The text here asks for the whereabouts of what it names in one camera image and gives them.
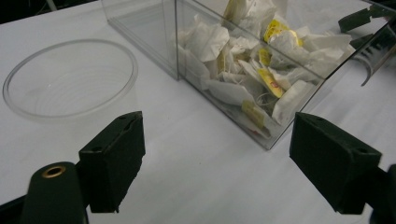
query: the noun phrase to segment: yellow label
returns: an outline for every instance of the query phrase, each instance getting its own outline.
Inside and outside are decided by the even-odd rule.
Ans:
[[[274,79],[274,76],[268,69],[266,68],[260,68],[257,70],[257,72],[260,74],[262,77],[262,80],[265,82],[265,85],[268,87],[268,89],[271,91],[271,93],[276,96],[277,98],[282,97],[283,95],[283,90],[280,88],[280,86],[277,84],[277,82]]]
[[[224,19],[226,21],[232,21],[233,20],[233,14],[235,13],[235,11],[237,10],[238,7],[238,2],[234,1],[234,0],[230,0],[227,4],[227,7],[225,8],[224,11]]]
[[[271,62],[271,54],[267,49],[259,49],[260,62],[265,66],[269,66]]]
[[[265,31],[264,41],[268,43],[268,40],[271,38],[271,36],[278,35],[284,30],[289,30],[289,27],[280,21],[272,20],[270,24],[268,24],[267,30]]]
[[[296,33],[295,31],[290,30],[290,32],[291,32],[291,33],[294,35],[294,37],[296,38],[297,45],[300,46],[300,47],[302,47],[302,46],[303,46],[303,40],[300,39],[300,38],[297,36],[297,33]]]
[[[244,101],[242,103],[242,111],[247,117],[253,121],[253,123],[262,129],[264,127],[264,114],[260,111],[257,106],[251,101]]]
[[[217,58],[219,73],[225,71],[225,53],[224,53],[224,49],[225,48],[223,48],[221,50],[221,52],[219,54],[219,57]]]
[[[248,62],[250,60],[250,55],[247,52],[236,54],[233,56],[233,59],[238,62],[239,60]]]

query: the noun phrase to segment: transparent plastic container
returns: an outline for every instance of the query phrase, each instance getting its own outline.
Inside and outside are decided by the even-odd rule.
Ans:
[[[137,63],[127,48],[80,39],[42,49],[8,75],[3,97],[29,119],[63,120],[91,114],[132,88]]]
[[[395,51],[395,11],[369,1],[102,3],[111,26],[267,149],[347,60],[370,77]]]

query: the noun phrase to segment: bowl rim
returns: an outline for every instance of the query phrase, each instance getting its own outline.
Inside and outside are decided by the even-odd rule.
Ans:
[[[11,96],[9,95],[9,90],[8,87],[12,81],[12,79],[15,77],[15,75],[18,74],[18,72],[20,71],[21,68],[23,68],[27,63],[29,63],[30,61],[32,61],[34,58],[36,58],[37,56],[47,53],[51,50],[54,49],[59,49],[65,46],[69,46],[69,45],[74,45],[74,44],[81,44],[81,43],[95,43],[95,44],[106,44],[109,45],[111,47],[114,47],[116,49],[121,50],[122,52],[124,52],[130,59],[131,62],[131,66],[132,66],[132,72],[128,78],[128,81],[124,84],[124,86],[113,96],[111,96],[110,99],[103,101],[102,103],[95,105],[93,107],[78,111],[78,112],[73,112],[70,114],[65,114],[65,115],[42,115],[39,113],[33,113],[30,111],[27,111],[25,109],[22,109],[21,107],[17,106],[14,104]],[[126,47],[124,47],[121,44],[118,44],[116,42],[113,41],[109,41],[109,40],[104,40],[104,39],[95,39],[95,38],[87,38],[87,39],[76,39],[76,40],[70,40],[70,41],[65,41],[59,44],[55,44],[49,47],[46,47],[44,49],[41,49],[33,54],[31,54],[30,56],[28,56],[27,58],[25,58],[24,60],[22,60],[20,63],[18,63],[13,69],[12,71],[8,74],[4,84],[3,84],[3,99],[6,102],[6,105],[16,114],[26,117],[26,118],[30,118],[30,119],[45,119],[45,120],[55,120],[55,119],[73,119],[76,117],[82,117],[88,114],[93,113],[94,111],[97,111],[107,105],[110,105],[111,103],[113,103],[114,101],[116,101],[117,99],[121,98],[121,96],[123,96],[124,94],[126,94],[126,92],[128,90],[130,90],[132,88],[132,86],[134,85],[136,79],[137,79],[137,74],[138,74],[138,67],[137,67],[137,61],[136,58],[134,56],[134,54],[127,49]]]

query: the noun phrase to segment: white table surface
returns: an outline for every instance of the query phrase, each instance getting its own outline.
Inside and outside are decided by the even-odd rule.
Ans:
[[[0,204],[26,193],[30,176],[78,151],[118,115],[142,110],[146,151],[119,214],[89,214],[99,223],[367,223],[341,216],[289,158],[290,132],[263,150],[185,81],[175,81],[106,22],[99,2],[0,25],[0,82],[30,54],[73,39],[100,38],[130,49],[138,62],[134,87],[111,106],[71,122],[22,118],[0,102]],[[329,82],[309,112],[383,152],[396,163],[395,63],[361,88],[364,70]]]

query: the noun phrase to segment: black plastic part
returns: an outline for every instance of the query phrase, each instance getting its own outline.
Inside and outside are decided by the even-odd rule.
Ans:
[[[365,45],[371,38],[373,38],[373,34],[370,35],[365,35],[362,36],[360,38],[354,39],[352,41],[350,41],[350,45],[354,48],[354,49],[358,49],[361,46]]]
[[[361,214],[362,180],[377,169],[381,153],[325,119],[296,113],[290,157],[335,211]]]
[[[396,1],[387,1],[380,4],[386,7],[396,9]],[[394,12],[377,5],[370,6],[370,14],[373,18],[391,17],[395,15]]]
[[[388,169],[389,187],[387,188],[387,200],[392,213],[393,223],[396,223],[396,165]]]
[[[389,206],[389,174],[377,168],[365,175],[361,187],[365,189],[361,197],[373,207],[370,223],[395,223],[392,210],[396,210]]]
[[[371,15],[368,8],[357,11],[353,14],[350,14],[349,16],[345,16],[338,22],[341,32],[345,33],[357,27],[363,26],[364,24],[370,23],[370,16]]]
[[[11,202],[0,205],[0,223],[20,224],[24,200],[25,196],[21,196]]]
[[[396,9],[396,1],[395,0],[373,0],[372,2],[376,2],[383,6]]]
[[[118,212],[145,153],[141,112],[118,117],[79,152],[85,203],[93,213]]]
[[[73,163],[53,163],[33,174],[24,200],[21,224],[39,223],[88,223]]]

